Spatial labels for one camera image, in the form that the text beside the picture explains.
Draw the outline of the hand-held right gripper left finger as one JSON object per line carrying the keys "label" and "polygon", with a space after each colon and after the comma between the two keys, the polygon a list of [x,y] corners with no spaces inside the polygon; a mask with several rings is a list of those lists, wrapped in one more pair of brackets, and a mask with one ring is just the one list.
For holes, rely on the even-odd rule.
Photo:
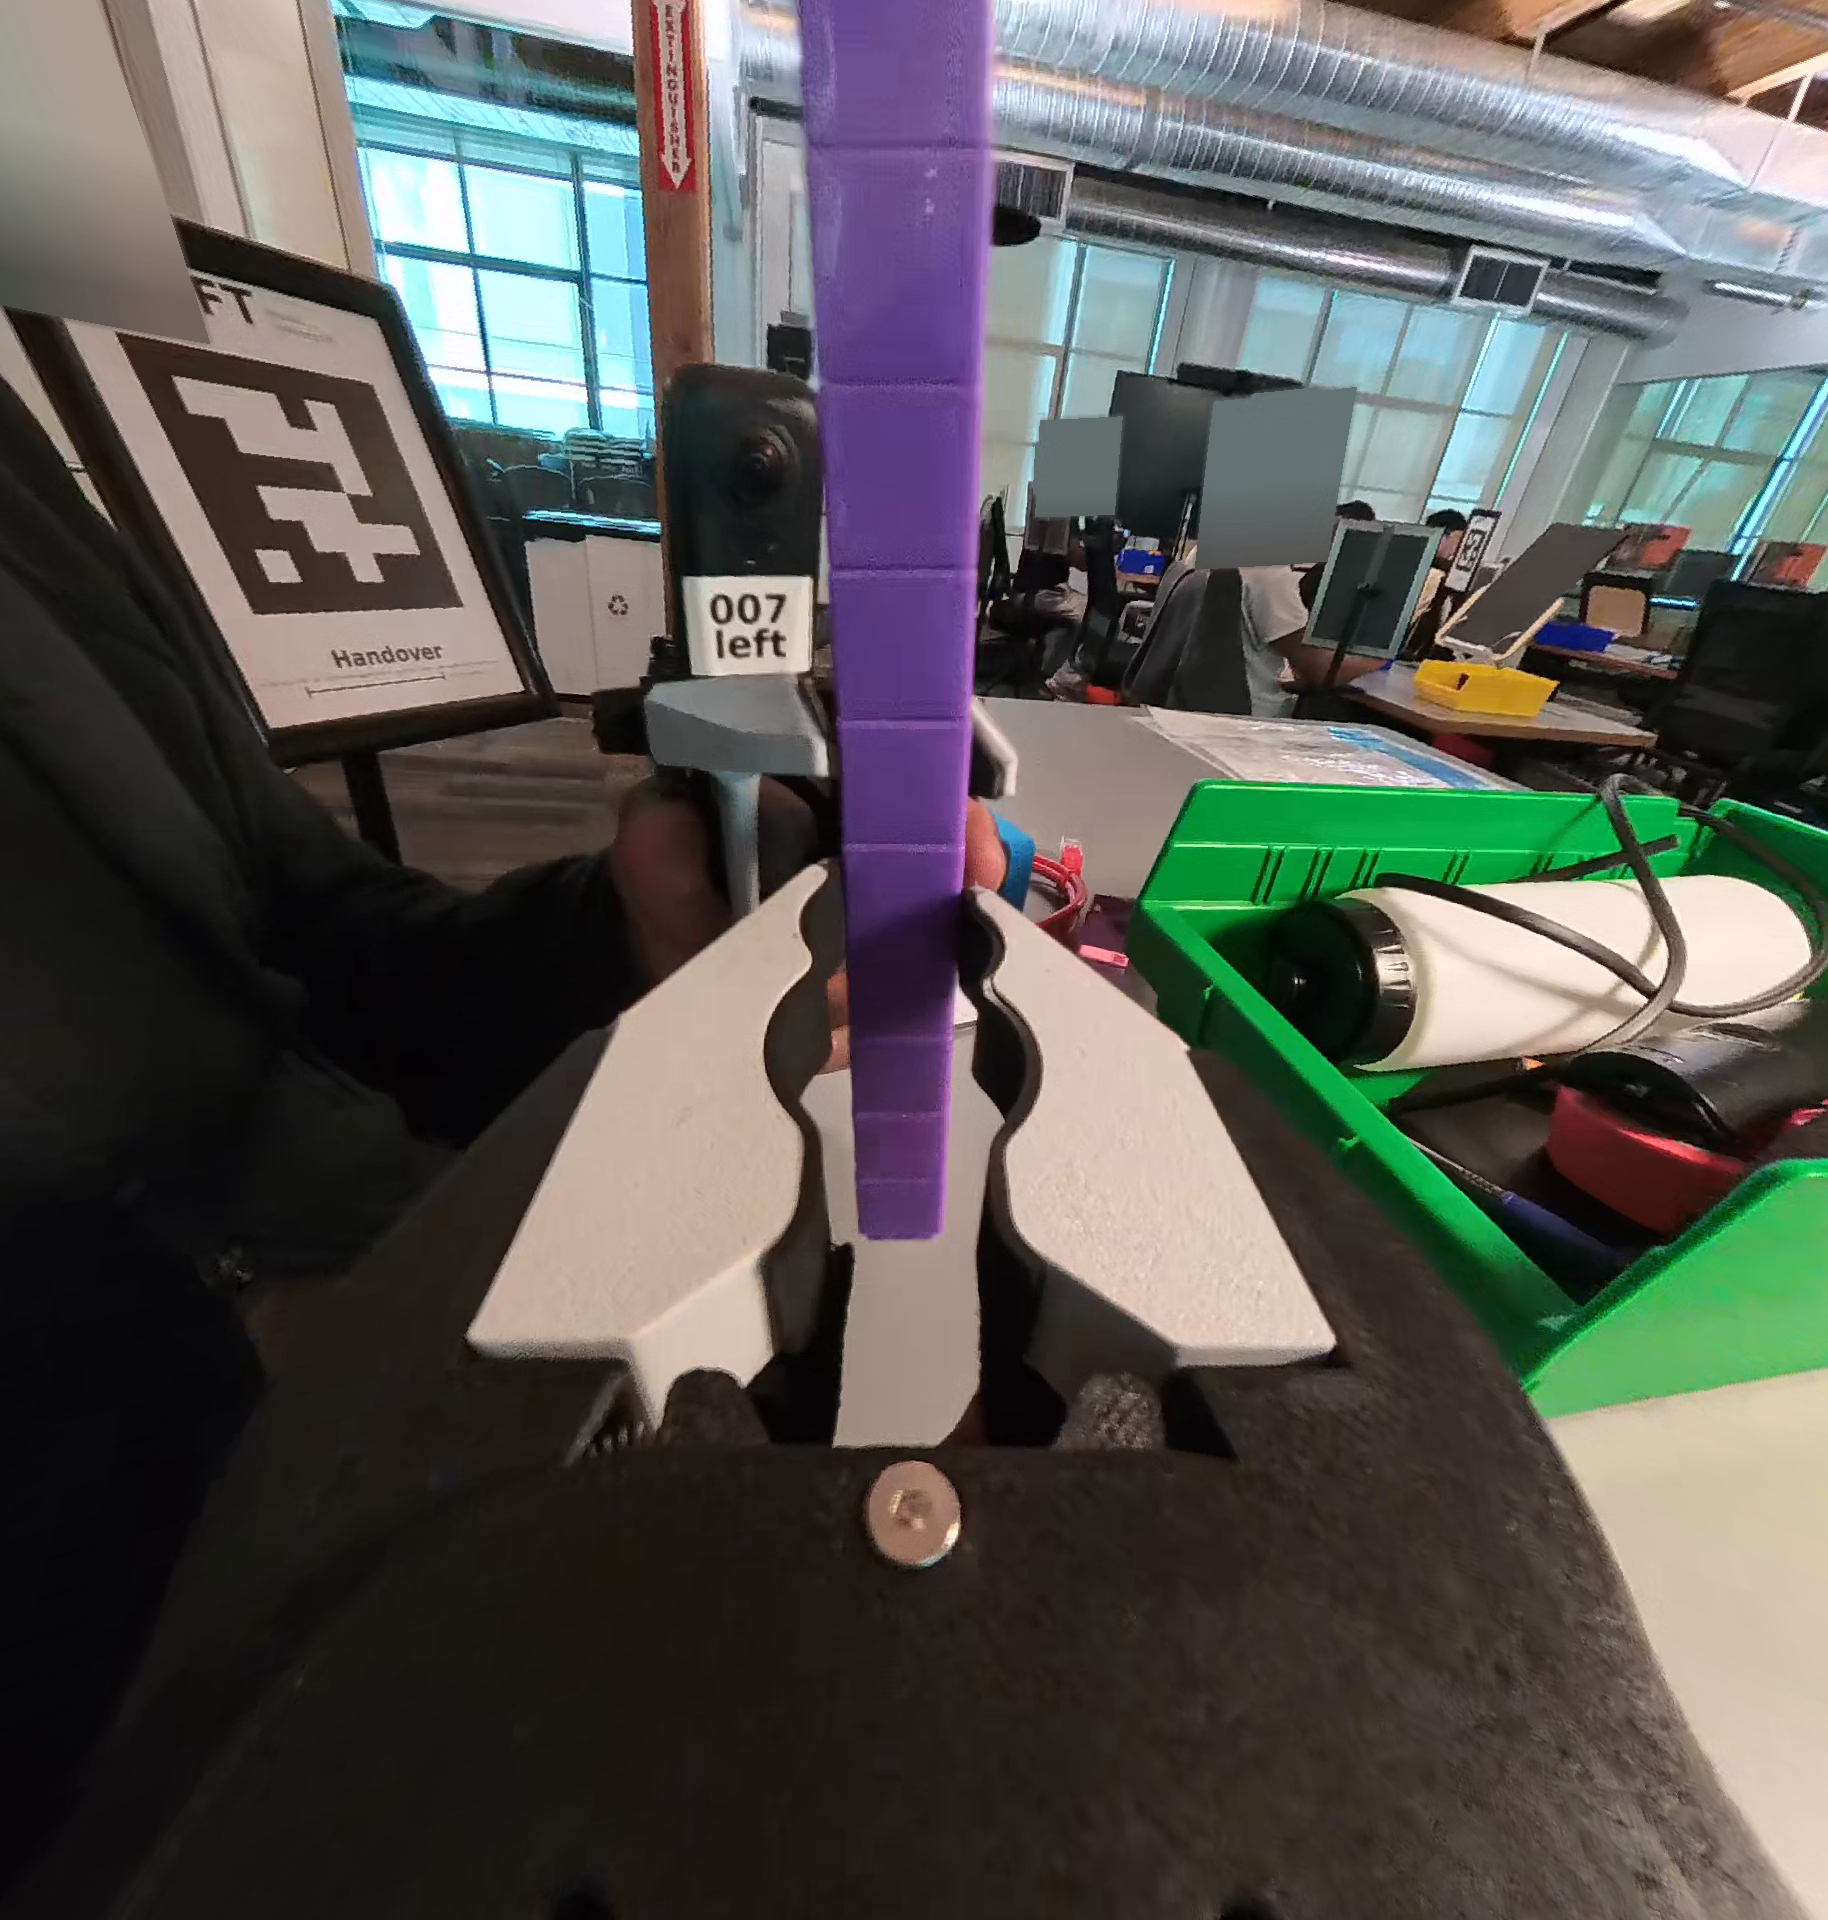
{"label": "hand-held right gripper left finger", "polygon": [[839,873],[805,867],[614,1025],[471,1357],[614,1364],[651,1428],[722,1374],[773,1437],[833,1434],[854,1261],[803,1095],[842,958]]}

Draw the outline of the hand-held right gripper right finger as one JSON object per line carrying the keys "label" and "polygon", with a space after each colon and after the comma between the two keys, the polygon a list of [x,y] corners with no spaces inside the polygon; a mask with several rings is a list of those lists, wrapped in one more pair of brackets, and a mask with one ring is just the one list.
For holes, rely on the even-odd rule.
{"label": "hand-held right gripper right finger", "polygon": [[976,1245],[977,1407],[1098,1378],[1327,1364],[1335,1334],[1187,1044],[997,894],[970,894],[974,1080],[998,1114]]}

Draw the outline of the purple plastic tool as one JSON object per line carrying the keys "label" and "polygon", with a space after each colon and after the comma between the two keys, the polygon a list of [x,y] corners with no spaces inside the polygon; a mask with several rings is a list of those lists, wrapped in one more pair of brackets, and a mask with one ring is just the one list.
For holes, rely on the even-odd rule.
{"label": "purple plastic tool", "polygon": [[943,1231],[966,891],[993,5],[800,6],[858,1231]]}

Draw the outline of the green plastic bin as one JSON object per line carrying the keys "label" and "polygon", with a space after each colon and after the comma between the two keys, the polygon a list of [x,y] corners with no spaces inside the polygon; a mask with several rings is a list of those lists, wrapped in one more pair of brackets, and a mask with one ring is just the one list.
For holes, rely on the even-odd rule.
{"label": "green plastic bin", "polygon": [[1139,899],[1130,958],[1183,1042],[1234,1063],[1435,1265],[1549,1416],[1828,1369],[1828,1158],[1754,1170],[1570,1298],[1387,1117],[1415,1071],[1324,1062],[1262,995],[1280,916],[1387,874],[1478,885],[1618,856],[1577,793],[1201,783]]}

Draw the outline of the person's left hand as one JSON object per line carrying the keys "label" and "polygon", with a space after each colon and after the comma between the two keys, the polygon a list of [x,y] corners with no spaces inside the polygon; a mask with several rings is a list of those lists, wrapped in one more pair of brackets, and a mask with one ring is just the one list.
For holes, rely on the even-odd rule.
{"label": "person's left hand", "polygon": [[735,923],[712,781],[663,769],[636,785],[618,809],[607,873],[639,989],[653,990]]}

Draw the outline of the white recycling cabinet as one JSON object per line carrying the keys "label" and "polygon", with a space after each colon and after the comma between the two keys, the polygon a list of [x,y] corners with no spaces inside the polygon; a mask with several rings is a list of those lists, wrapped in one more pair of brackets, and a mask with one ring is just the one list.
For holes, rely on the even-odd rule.
{"label": "white recycling cabinet", "polygon": [[643,524],[535,514],[526,577],[553,693],[589,700],[636,691],[669,632],[661,534]]}

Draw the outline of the black monitor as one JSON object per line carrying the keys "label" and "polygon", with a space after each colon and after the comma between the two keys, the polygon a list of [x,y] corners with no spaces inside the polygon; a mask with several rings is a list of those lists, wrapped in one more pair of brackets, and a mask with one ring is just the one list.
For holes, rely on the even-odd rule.
{"label": "black monitor", "polygon": [[1116,374],[1111,417],[1121,422],[1115,524],[1172,558],[1204,484],[1213,410],[1249,397],[1267,376],[1183,364],[1177,376]]}

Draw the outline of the printed paper sheet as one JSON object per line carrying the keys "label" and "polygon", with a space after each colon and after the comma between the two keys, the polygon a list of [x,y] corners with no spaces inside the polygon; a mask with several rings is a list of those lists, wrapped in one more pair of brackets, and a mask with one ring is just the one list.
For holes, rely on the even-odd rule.
{"label": "printed paper sheet", "polygon": [[1144,729],[1219,781],[1510,793],[1514,781],[1379,727],[1142,709]]}

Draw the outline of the white cylinder with black cap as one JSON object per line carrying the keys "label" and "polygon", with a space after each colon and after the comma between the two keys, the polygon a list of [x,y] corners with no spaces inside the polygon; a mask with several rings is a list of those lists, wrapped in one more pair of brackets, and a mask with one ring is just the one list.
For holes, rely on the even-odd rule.
{"label": "white cylinder with black cap", "polygon": [[1280,916],[1261,983],[1334,1066],[1401,1074],[1738,1019],[1825,970],[1825,913],[1742,877],[1387,877]]}

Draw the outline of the red round tool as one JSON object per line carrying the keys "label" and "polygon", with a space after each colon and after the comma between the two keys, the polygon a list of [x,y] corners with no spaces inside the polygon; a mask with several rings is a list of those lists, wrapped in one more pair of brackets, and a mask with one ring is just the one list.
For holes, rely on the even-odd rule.
{"label": "red round tool", "polygon": [[1623,1114],[1596,1095],[1557,1093],[1546,1158],[1570,1188],[1663,1238],[1713,1214],[1787,1129],[1774,1117],[1738,1145],[1708,1147]]}

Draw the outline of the yellow box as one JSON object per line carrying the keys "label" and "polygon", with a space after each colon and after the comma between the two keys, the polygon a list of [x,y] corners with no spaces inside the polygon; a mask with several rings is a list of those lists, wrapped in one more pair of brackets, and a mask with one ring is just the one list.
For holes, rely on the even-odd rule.
{"label": "yellow box", "polygon": [[1413,674],[1417,703],[1489,722],[1534,722],[1557,695],[1553,680],[1492,663],[1425,660]]}

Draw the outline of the blue handled tool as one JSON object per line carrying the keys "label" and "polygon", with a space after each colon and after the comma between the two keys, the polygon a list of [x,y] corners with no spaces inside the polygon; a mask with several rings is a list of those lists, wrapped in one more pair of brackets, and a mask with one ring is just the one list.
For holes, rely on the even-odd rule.
{"label": "blue handled tool", "polygon": [[1417,1148],[1438,1168],[1489,1223],[1493,1223],[1516,1247],[1534,1259],[1548,1273],[1560,1266],[1582,1266],[1598,1255],[1598,1244],[1576,1228],[1570,1222],[1529,1201],[1525,1197],[1500,1188],[1438,1154],[1429,1142],[1418,1141]]}

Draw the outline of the thin silver air duct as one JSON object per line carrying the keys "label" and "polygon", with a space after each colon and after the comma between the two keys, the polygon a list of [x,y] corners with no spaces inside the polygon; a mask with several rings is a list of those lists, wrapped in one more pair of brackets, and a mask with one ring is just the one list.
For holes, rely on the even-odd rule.
{"label": "thin silver air duct", "polygon": [[995,239],[1038,234],[1141,254],[1195,256],[1296,273],[1360,291],[1580,327],[1660,344],[1688,309],[1663,285],[1679,270],[1713,300],[1768,313],[1828,302],[1812,283],[1745,279],[1693,254],[1617,196],[1548,196],[1529,179],[1422,175],[1415,204],[1314,192],[1261,196],[1253,180],[1135,180],[1059,158],[997,153]]}

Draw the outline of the large silver air duct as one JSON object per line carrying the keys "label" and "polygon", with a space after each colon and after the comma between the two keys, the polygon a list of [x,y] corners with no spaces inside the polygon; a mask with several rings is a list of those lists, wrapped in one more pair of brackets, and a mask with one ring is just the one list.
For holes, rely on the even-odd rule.
{"label": "large silver air duct", "polygon": [[1598,186],[1828,212],[1828,132],[1521,45],[1319,2],[997,2],[997,54],[1187,105],[1410,138]]}

